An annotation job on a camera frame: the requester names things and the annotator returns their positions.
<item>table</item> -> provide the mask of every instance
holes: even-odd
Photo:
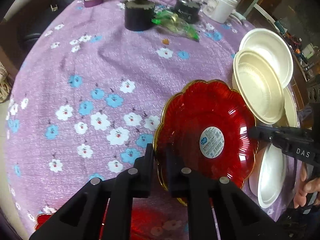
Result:
[[[233,57],[253,28],[232,19],[218,24],[200,13],[200,42],[156,27],[132,32],[124,28],[120,1],[84,8],[75,0],[17,75],[5,152],[9,188],[29,234],[38,213],[55,212],[90,178],[109,179],[131,167],[152,142],[165,102],[185,84],[220,79],[231,85]],[[157,10],[175,3],[153,1],[162,4]],[[291,162],[286,183],[294,181]],[[255,198],[247,183],[243,190]],[[265,210],[274,220],[291,190]],[[134,234],[188,239],[187,209],[161,188],[156,174],[151,197],[134,200],[132,213]]]

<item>red plate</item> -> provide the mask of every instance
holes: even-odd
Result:
[[[224,82],[187,84],[166,103],[154,136],[160,182],[166,188],[164,148],[172,143],[187,167],[212,179],[228,177],[242,187],[255,164],[258,142],[247,136],[254,125],[242,96]]]

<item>barcode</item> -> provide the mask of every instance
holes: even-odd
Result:
[[[217,153],[217,150],[221,147],[222,142],[219,142],[217,146],[213,149],[214,153]]]

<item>bowl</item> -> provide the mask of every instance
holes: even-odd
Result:
[[[263,56],[275,70],[282,88],[285,88],[293,73],[293,59],[284,40],[267,29],[249,31],[240,43],[239,50],[251,49]]]
[[[164,106],[153,141],[160,183],[166,188],[167,143],[186,167],[242,187],[254,167],[258,142],[247,129],[255,118],[242,96],[219,80],[195,80]]]
[[[297,109],[288,87],[284,88],[284,109],[290,127],[298,127]]]
[[[263,123],[274,124],[283,114],[284,95],[276,72],[253,50],[239,51],[233,61],[232,86]]]
[[[262,208],[270,207],[280,195],[287,171],[287,157],[281,149],[268,144],[256,155],[249,186]]]

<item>metal rivet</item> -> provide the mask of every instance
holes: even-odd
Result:
[[[99,178],[93,178],[90,180],[91,184],[92,185],[97,185],[100,183],[100,179]]]
[[[184,167],[184,168],[181,169],[181,172],[182,172],[183,174],[189,174],[189,173],[191,173],[191,169],[188,168],[188,167]]]
[[[138,170],[136,168],[128,169],[128,173],[131,175],[136,174],[137,172],[138,172]]]
[[[230,179],[228,179],[227,177],[221,177],[219,179],[219,181],[222,183],[222,184],[228,184]]]

